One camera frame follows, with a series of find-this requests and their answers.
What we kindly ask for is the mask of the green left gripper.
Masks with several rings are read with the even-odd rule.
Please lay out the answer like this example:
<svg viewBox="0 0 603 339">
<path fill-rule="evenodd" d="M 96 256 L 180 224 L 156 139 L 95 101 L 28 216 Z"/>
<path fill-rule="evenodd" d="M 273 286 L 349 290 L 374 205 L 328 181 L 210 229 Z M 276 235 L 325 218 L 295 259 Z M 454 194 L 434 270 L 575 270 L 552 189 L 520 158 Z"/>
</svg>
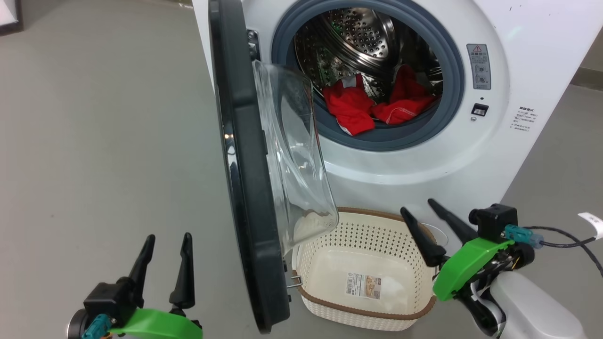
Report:
<svg viewBox="0 0 603 339">
<path fill-rule="evenodd" d="M 202 339 L 203 329 L 197 321 L 182 314 L 143 308 L 145 277 L 154 246 L 155 235 L 149 234 L 129 274 L 133 283 L 132 300 L 139 309 L 134 311 L 125 325 L 113 327 L 110 333 L 138 339 Z M 179 274 L 169 302 L 173 309 L 190 309 L 196 304 L 196 293 L 193 239 L 188 232 L 184 234 L 180 256 Z"/>
</svg>

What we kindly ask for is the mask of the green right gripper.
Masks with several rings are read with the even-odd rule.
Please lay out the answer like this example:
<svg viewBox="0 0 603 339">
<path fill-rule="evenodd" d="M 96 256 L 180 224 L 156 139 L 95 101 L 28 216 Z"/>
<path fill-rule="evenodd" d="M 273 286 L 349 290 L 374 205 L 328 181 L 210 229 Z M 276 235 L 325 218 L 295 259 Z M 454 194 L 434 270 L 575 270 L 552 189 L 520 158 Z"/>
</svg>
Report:
<svg viewBox="0 0 603 339">
<path fill-rule="evenodd" d="M 478 238 L 474 228 L 444 208 L 433 198 L 428 204 L 448 224 L 463 247 L 444 262 L 445 249 L 425 234 L 413 214 L 402 207 L 401 217 L 413 236 L 416 247 L 428 267 L 439 267 L 433 293 L 440 302 L 456 298 L 461 290 L 475 281 L 493 281 L 500 272 L 520 269 L 534 262 L 536 251 L 529 244 L 515 241 L 494 243 Z"/>
</svg>

